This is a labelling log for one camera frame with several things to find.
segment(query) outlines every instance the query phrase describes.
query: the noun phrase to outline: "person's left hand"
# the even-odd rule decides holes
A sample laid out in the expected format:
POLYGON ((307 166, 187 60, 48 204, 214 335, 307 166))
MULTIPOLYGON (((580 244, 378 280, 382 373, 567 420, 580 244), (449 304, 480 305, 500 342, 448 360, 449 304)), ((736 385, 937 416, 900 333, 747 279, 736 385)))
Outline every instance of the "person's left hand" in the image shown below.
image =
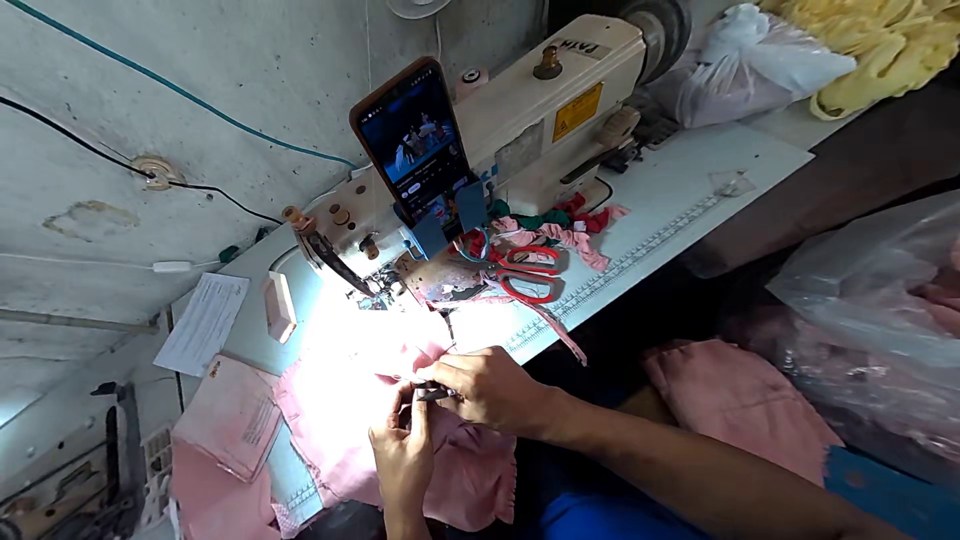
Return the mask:
POLYGON ((400 424, 400 405, 413 395, 411 382, 398 387, 392 404, 384 411, 383 423, 371 426, 370 442, 384 507, 421 516, 423 497, 433 476, 433 444, 427 402, 414 399, 410 429, 400 424))

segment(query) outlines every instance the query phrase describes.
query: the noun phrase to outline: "green cable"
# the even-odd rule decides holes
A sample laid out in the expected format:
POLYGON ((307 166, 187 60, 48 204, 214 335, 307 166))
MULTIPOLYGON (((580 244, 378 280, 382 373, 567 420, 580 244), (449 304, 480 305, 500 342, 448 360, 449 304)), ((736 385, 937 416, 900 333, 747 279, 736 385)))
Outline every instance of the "green cable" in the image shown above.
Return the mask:
POLYGON ((181 95, 181 96, 187 98, 188 100, 196 103, 197 105, 203 107, 204 109, 209 110, 210 112, 213 112, 214 114, 216 114, 216 115, 219 116, 221 119, 223 119, 224 121, 226 121, 227 123, 229 123, 230 125, 232 125, 232 126, 234 126, 234 127, 240 128, 241 130, 243 130, 243 131, 245 131, 245 132, 247 132, 247 133, 249 133, 249 134, 251 134, 251 135, 256 135, 256 136, 258 136, 258 137, 260 137, 260 138, 262 138, 262 139, 264 139, 264 140, 268 140, 268 141, 270 141, 270 142, 273 142, 273 144, 276 144, 276 145, 278 145, 278 146, 282 146, 283 148, 288 148, 288 149, 293 150, 293 151, 295 151, 295 152, 301 152, 301 153, 304 153, 304 154, 308 154, 308 155, 310 155, 310 156, 316 156, 317 158, 322 158, 322 159, 324 159, 324 160, 338 161, 338 162, 340 162, 340 163, 343 163, 344 165, 349 166, 350 169, 352 169, 352 170, 356 170, 356 169, 357 169, 357 166, 356 166, 356 165, 354 165, 352 162, 350 162, 350 161, 348 161, 348 160, 345 160, 345 159, 343 159, 343 158, 338 158, 338 157, 336 157, 336 156, 329 156, 329 155, 327 155, 327 154, 322 154, 322 153, 320 153, 320 152, 316 152, 316 151, 313 151, 313 150, 310 150, 310 149, 307 149, 307 148, 300 148, 299 146, 295 146, 295 145, 293 145, 293 144, 290 144, 290 143, 287 143, 287 142, 283 142, 282 140, 275 139, 275 138, 273 138, 273 137, 271 137, 271 136, 264 135, 264 134, 260 133, 259 131, 255 130, 254 128, 251 128, 250 126, 241 124, 240 122, 238 122, 238 121, 234 120, 233 118, 227 116, 226 114, 224 114, 223 112, 221 112, 221 111, 218 110, 217 108, 215 108, 215 107, 213 107, 212 105, 208 104, 206 101, 204 101, 204 100, 200 99, 199 97, 191 94, 190 92, 188 92, 188 91, 184 90, 183 88, 175 85, 174 83, 171 83, 171 82, 168 81, 167 79, 164 79, 163 77, 157 75, 156 73, 154 73, 153 71, 151 71, 151 70, 147 69, 146 67, 140 65, 139 63, 136 63, 135 61, 132 61, 132 60, 128 59, 127 57, 123 56, 123 55, 117 54, 117 53, 115 53, 115 52, 107 49, 107 47, 104 47, 104 46, 101 45, 100 43, 97 43, 96 41, 90 39, 89 37, 86 37, 86 36, 84 36, 84 35, 82 35, 82 34, 80 34, 80 33, 78 33, 78 32, 75 32, 74 30, 72 30, 72 29, 70 29, 70 28, 68 28, 68 27, 60 24, 58 21, 50 18, 49 16, 47 16, 47 15, 41 13, 41 12, 38 12, 37 10, 35 10, 35 9, 31 8, 30 6, 24 4, 23 2, 20 2, 20 0, 6 0, 6 2, 7 2, 8 4, 10 4, 11 6, 14 6, 15 8, 17 8, 17 9, 21 10, 22 12, 26 13, 27 15, 29 15, 29 16, 37 19, 37 20, 39 20, 40 22, 43 22, 43 23, 45 23, 45 24, 48 24, 48 25, 52 26, 53 28, 56 28, 57 30, 60 30, 60 31, 63 32, 64 34, 67 34, 68 36, 73 37, 74 39, 76 39, 76 40, 79 41, 80 43, 86 45, 87 47, 90 47, 91 49, 93 49, 93 50, 95 50, 95 51, 97 51, 97 52, 99 52, 99 53, 102 53, 102 54, 104 54, 104 55, 106 55, 106 56, 108 56, 108 57, 110 57, 110 58, 112 58, 112 59, 114 59, 114 60, 116 60, 116 61, 119 61, 120 63, 126 65, 127 67, 129 67, 129 68, 131 68, 131 69, 134 69, 134 70, 142 73, 143 75, 146 75, 147 77, 150 77, 150 78, 153 79, 154 81, 157 81, 158 83, 160 83, 160 84, 162 84, 162 85, 170 88, 171 90, 175 91, 175 92, 178 93, 179 95, 181 95))

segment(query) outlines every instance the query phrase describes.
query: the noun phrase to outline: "concrete wall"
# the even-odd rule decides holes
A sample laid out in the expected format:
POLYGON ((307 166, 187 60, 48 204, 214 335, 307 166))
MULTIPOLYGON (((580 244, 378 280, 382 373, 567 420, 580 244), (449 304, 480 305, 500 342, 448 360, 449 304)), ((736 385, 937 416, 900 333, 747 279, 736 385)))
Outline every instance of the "concrete wall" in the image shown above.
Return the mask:
MULTIPOLYGON (((348 111, 415 58, 436 54, 434 19, 384 0, 29 0, 238 120, 287 142, 366 162, 348 111)), ((449 76, 495 68, 538 43, 541 0, 453 0, 440 13, 449 76)), ((340 164, 245 134, 168 88, 0 2, 0 95, 108 152, 156 154, 189 182, 279 216, 346 177, 340 164)), ((34 119, 0 108, 0 253, 150 265, 216 259, 258 227, 222 196, 147 191, 127 171, 34 119)), ((200 271, 0 256, 0 307, 142 323, 200 271)), ((47 391, 123 336, 0 324, 0 407, 14 387, 47 391)))

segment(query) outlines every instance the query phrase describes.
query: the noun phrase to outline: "yellow sticker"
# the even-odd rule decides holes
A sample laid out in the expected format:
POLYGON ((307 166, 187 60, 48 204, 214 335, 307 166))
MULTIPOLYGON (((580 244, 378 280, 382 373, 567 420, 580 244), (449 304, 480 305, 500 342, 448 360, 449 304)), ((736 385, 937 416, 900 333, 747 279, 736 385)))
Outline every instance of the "yellow sticker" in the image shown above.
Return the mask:
POLYGON ((566 134, 590 120, 597 113, 597 107, 600 106, 600 94, 602 93, 603 83, 597 83, 596 86, 558 110, 557 122, 553 127, 553 141, 557 142, 564 138, 566 134))

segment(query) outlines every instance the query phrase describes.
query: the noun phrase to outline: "clear plastic bag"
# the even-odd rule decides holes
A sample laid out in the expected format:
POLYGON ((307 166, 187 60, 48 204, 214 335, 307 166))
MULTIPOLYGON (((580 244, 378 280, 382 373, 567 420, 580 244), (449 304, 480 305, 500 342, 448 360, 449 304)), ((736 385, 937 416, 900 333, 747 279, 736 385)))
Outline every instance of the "clear plastic bag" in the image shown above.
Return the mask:
POLYGON ((813 95, 856 69, 815 37, 753 4, 733 6, 710 29, 699 63, 650 85, 685 128, 737 120, 813 95))
POLYGON ((792 312, 738 341, 812 402, 960 462, 958 236, 953 191, 807 240, 767 285, 792 312))

